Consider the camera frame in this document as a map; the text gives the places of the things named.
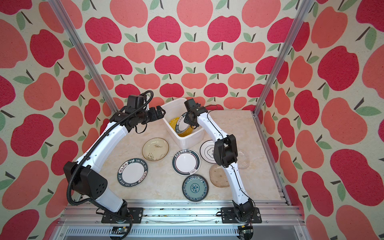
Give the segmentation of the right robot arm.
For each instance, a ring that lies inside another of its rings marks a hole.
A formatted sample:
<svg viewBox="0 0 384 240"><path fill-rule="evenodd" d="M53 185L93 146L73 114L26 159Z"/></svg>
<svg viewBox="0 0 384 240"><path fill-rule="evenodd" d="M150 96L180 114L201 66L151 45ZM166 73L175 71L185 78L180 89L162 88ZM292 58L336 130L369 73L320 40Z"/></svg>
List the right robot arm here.
<svg viewBox="0 0 384 240"><path fill-rule="evenodd" d="M227 176L232 197L235 216L240 223L249 223L255 211L254 201L248 196L238 168L238 149L234 135L223 131L212 119L209 111L193 99L185 101L187 115L184 122L193 127L202 127L214 142L213 156Z"/></svg>

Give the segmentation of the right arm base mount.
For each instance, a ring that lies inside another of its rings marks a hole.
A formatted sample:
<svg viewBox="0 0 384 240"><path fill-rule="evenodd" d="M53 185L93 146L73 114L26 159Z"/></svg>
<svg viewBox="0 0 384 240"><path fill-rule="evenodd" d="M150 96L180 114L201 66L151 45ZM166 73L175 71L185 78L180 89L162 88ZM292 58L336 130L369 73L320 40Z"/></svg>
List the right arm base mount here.
<svg viewBox="0 0 384 240"><path fill-rule="evenodd" d="M254 212L241 213L240 210L235 208L221 208L217 212L217 216L221 217L223 224L261 224L262 217L259 208L254 208Z"/></svg>

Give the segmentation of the small white plate dark rim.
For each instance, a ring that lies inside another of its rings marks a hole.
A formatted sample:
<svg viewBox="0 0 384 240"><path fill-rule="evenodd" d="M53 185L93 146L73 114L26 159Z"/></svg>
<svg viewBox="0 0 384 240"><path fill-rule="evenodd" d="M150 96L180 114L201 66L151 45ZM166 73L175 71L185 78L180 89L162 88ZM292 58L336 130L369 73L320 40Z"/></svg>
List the small white plate dark rim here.
<svg viewBox="0 0 384 240"><path fill-rule="evenodd" d="M185 118L186 118L186 116L181 116L178 119L178 121L175 125L175 132L177 134L182 134L189 128L190 125L185 122Z"/></svg>

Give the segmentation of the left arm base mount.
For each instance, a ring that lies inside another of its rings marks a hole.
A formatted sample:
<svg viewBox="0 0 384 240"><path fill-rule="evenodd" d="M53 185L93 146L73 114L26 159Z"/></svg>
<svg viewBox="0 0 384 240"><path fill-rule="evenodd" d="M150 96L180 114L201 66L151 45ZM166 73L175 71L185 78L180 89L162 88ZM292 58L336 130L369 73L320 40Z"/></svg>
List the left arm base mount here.
<svg viewBox="0 0 384 240"><path fill-rule="evenodd" d="M117 213L103 213L101 222L103 224L140 224L143 217L143 208L127 208L123 207Z"/></svg>

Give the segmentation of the white plate dark lettered rim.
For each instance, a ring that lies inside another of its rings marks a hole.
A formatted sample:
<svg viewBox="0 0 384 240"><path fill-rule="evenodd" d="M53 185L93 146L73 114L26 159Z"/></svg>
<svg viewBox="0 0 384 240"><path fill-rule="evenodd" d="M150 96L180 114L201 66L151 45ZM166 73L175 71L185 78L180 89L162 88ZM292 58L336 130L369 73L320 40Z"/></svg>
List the white plate dark lettered rim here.
<svg viewBox="0 0 384 240"><path fill-rule="evenodd" d="M123 187L140 184L148 174L148 164L139 158L125 161L118 169L117 180Z"/></svg>

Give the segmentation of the white plate green red rim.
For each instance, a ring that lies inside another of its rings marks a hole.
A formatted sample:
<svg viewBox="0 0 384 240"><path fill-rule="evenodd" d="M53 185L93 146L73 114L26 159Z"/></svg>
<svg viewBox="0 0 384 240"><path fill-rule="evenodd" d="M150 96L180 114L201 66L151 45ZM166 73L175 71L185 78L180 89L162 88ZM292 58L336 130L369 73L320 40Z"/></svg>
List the white plate green red rim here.
<svg viewBox="0 0 384 240"><path fill-rule="evenodd" d="M181 176L190 176L195 174L201 166L199 155L193 150L180 150L172 160L174 171Z"/></svg>

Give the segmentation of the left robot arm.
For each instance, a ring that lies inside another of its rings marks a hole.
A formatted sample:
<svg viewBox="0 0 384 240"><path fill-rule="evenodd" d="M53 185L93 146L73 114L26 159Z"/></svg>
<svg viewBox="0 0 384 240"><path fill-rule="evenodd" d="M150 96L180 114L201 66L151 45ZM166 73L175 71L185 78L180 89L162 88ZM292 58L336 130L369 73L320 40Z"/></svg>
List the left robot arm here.
<svg viewBox="0 0 384 240"><path fill-rule="evenodd" d="M127 202L108 187L108 181L100 175L108 156L116 145L138 124L147 124L164 118L166 111L160 107L130 109L122 108L111 118L107 128L96 142L75 162L63 167L68 181L67 200L72 206L91 202L112 216L127 219L130 214Z"/></svg>

